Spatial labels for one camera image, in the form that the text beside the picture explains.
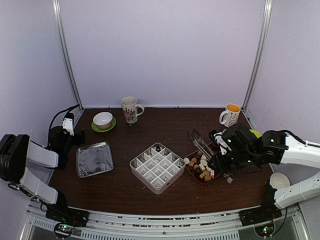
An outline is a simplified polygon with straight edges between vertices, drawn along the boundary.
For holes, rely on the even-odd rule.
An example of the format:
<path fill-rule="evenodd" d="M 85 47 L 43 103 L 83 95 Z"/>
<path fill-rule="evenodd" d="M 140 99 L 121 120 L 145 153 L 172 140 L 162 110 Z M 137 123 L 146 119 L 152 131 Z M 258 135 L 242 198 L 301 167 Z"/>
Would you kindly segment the bunny print tin lid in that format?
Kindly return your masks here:
<path fill-rule="evenodd" d="M 113 155 L 107 141 L 80 147 L 76 150 L 76 173 L 87 178 L 114 169 Z"/>

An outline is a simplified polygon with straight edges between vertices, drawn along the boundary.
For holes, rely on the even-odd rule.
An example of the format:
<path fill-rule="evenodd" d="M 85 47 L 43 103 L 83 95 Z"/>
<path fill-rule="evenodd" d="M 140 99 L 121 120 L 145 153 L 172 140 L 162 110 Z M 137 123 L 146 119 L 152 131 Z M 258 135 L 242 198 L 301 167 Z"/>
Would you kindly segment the metal tongs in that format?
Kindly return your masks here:
<path fill-rule="evenodd" d="M 210 160 L 213 155 L 216 153 L 205 143 L 200 133 L 194 128 L 192 131 L 187 131 L 187 137 L 190 141 L 198 148 L 198 150 L 202 153 L 203 156 L 206 157 L 206 160 Z M 223 176 L 226 181 L 230 184 L 234 180 L 233 175 L 231 176 Z"/>

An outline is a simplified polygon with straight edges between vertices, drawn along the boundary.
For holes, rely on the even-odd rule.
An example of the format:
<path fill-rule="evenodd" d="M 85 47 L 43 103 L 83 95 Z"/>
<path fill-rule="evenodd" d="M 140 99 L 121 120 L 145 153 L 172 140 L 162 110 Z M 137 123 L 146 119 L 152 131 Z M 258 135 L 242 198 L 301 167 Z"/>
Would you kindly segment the white divided tin box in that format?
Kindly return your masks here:
<path fill-rule="evenodd" d="M 156 142 L 130 161 L 131 172 L 154 194 L 162 194 L 185 171 L 183 158 Z"/>

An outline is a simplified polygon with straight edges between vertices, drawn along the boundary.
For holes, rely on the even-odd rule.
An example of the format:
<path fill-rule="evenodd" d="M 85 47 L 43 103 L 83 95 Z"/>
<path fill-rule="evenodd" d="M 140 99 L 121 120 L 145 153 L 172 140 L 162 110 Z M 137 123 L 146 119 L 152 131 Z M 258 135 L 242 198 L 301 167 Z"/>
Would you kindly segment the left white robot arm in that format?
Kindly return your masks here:
<path fill-rule="evenodd" d="M 85 142 L 84 129 L 71 133 L 61 126 L 49 130 L 47 147 L 32 141 L 27 134 L 5 134 L 0 140 L 0 178 L 14 189 L 38 198 L 61 222 L 67 222 L 72 211 L 65 195 L 44 183 L 29 167 L 64 170 L 72 147 Z"/>

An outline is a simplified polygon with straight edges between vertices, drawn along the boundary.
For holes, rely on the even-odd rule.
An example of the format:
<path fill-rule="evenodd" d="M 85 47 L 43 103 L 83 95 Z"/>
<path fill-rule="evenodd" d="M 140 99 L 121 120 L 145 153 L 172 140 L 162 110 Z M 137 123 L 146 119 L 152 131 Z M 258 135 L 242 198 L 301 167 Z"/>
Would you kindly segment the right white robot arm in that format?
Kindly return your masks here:
<path fill-rule="evenodd" d="M 242 169 L 249 165 L 261 168 L 268 164 L 297 164 L 313 168 L 320 167 L 320 145 L 303 140 L 289 130 L 268 130 L 256 137 L 248 127 L 234 124 L 218 132 L 212 130 L 209 138 L 219 153 L 210 157 L 208 165 L 216 173 L 223 175 L 228 183 L 234 179 L 230 169 Z M 278 209 L 320 195 L 320 175 L 277 189 L 270 186 L 262 206 L 256 210 L 259 220 L 268 220 Z"/>

